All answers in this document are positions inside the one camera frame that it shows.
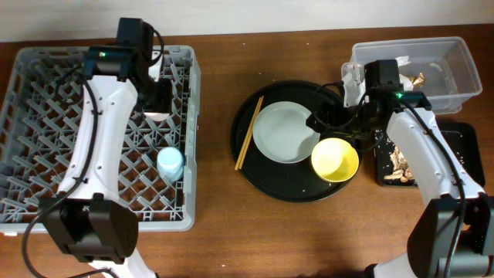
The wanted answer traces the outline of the pink plastic cup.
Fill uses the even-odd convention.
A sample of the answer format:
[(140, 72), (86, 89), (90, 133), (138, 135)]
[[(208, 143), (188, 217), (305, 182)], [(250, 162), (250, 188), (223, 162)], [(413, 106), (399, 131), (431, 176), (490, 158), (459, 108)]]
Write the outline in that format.
[(166, 120), (170, 114), (169, 113), (157, 113), (157, 112), (144, 112), (144, 116), (146, 118), (151, 119), (152, 121), (155, 122), (162, 122)]

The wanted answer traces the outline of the white paper napkin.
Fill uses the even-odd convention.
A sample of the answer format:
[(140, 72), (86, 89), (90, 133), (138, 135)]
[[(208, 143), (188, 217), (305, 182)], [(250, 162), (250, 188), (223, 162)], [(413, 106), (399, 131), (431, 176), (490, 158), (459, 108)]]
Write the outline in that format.
[[(411, 63), (408, 61), (408, 56), (399, 56), (395, 59), (398, 62), (398, 69)], [(343, 106), (355, 107), (366, 91), (364, 64), (357, 62), (344, 63), (341, 67), (341, 73), (344, 88)], [(400, 83), (404, 85), (405, 91), (414, 89), (410, 77), (400, 73), (399, 78)]]

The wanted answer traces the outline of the yellow plastic bowl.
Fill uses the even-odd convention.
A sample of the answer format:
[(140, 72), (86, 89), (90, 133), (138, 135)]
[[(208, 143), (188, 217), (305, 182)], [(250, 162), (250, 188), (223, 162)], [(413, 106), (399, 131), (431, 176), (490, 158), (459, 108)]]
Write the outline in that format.
[(335, 137), (320, 141), (310, 160), (316, 175), (332, 183), (350, 180), (360, 167), (356, 149), (349, 142)]

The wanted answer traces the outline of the grey round plate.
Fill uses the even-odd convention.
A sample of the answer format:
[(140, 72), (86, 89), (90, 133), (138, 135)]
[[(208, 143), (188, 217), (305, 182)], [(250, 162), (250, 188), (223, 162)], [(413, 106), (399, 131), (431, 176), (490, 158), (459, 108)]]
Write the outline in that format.
[(301, 104), (281, 101), (263, 108), (253, 126), (256, 147), (268, 159), (293, 164), (308, 158), (320, 134), (307, 127), (311, 112)]

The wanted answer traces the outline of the light blue plastic cup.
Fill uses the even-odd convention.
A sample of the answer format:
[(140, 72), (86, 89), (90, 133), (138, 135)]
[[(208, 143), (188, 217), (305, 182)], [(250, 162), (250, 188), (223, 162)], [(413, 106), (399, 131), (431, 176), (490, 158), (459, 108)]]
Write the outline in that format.
[(157, 154), (157, 171), (161, 178), (170, 183), (183, 177), (184, 156), (178, 148), (164, 147)]

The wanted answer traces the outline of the peanut shells and rice waste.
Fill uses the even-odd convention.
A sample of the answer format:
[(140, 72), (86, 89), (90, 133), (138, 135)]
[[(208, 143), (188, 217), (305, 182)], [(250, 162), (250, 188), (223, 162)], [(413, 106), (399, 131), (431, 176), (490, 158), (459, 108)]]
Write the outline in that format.
[(377, 183), (381, 186), (416, 187), (414, 175), (398, 147), (383, 131), (376, 131), (374, 148)]

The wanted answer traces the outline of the gold foil wrapper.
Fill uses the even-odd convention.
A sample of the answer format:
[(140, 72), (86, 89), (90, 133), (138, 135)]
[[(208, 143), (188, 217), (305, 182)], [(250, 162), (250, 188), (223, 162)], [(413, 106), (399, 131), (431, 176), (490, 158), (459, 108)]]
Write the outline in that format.
[(411, 84), (415, 89), (422, 88), (426, 82), (426, 78), (423, 73), (419, 73), (417, 76), (410, 76), (408, 79), (411, 81)]

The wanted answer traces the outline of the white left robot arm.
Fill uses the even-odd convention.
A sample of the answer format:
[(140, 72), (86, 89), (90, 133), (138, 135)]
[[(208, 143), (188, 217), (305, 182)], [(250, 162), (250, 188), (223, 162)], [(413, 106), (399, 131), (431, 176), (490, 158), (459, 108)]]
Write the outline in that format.
[(131, 114), (171, 115), (164, 50), (92, 46), (75, 73), (83, 115), (57, 195), (42, 198), (35, 221), (66, 255), (109, 277), (155, 277), (137, 250), (138, 218), (120, 203), (118, 170)]

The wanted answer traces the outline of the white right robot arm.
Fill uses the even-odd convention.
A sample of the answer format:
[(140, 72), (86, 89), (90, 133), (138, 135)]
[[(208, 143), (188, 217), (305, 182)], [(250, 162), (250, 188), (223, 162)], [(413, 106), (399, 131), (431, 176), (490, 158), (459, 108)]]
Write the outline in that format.
[(422, 92), (373, 88), (334, 130), (382, 129), (398, 146), (426, 205), (405, 253), (371, 264), (365, 277), (490, 277), (493, 198), (462, 167)]

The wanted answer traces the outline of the grey plastic dishwasher rack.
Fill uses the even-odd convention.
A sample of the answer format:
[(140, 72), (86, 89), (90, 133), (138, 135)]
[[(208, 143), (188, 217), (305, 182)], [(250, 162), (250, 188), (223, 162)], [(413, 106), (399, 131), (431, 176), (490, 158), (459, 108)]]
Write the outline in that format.
[[(120, 159), (120, 203), (139, 218), (142, 232), (184, 232), (195, 222), (196, 134), (201, 70), (190, 46), (164, 50), (161, 77), (174, 87), (173, 113), (162, 122), (130, 116)], [(81, 106), (53, 97), (56, 80), (81, 64), (83, 46), (29, 47), (14, 62), (1, 110), (1, 231), (16, 236), (36, 215), (39, 199), (56, 193), (76, 143)], [(175, 147), (183, 177), (170, 183), (157, 171), (157, 154)]]

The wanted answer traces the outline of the clear plastic waste bin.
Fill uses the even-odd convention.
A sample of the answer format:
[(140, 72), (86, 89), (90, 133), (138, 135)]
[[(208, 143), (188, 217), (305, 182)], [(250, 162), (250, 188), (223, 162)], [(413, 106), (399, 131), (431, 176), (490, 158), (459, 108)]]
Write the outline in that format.
[(422, 88), (435, 114), (456, 114), (471, 97), (482, 92), (482, 84), (471, 53), (460, 37), (401, 39), (361, 42), (352, 48), (350, 62), (366, 65), (378, 59), (408, 56), (411, 62), (399, 74), (426, 78)]

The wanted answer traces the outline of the round black tray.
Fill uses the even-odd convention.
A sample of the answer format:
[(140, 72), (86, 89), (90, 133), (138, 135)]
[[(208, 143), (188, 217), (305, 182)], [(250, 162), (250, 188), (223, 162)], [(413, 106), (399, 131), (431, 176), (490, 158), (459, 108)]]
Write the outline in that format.
[[(316, 83), (290, 80), (265, 86), (248, 97), (235, 115), (230, 133), (234, 158), (239, 157), (247, 133), (253, 132), (259, 112), (281, 101), (301, 104), (310, 112), (322, 102), (334, 101), (343, 105), (343, 98), (338, 93)], [(320, 134), (320, 141), (325, 138), (326, 134)], [(336, 194), (347, 185), (345, 181), (332, 183), (319, 178), (313, 170), (310, 156), (293, 164), (274, 162), (259, 151), (252, 136), (241, 173), (261, 192), (287, 202), (317, 201)]]

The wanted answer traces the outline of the black rectangular tray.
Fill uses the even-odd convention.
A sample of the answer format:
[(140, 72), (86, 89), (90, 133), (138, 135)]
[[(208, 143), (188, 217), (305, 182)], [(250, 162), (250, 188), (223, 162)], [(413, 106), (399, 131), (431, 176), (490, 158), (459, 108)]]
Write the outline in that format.
[[(467, 123), (440, 120), (438, 128), (462, 167), (484, 187), (486, 180), (474, 127)], [(394, 143), (381, 131), (376, 132), (375, 139), (379, 139), (382, 134), (384, 136), (374, 149), (377, 183), (387, 187), (417, 188), (411, 172), (408, 170), (404, 174), (406, 162)]]

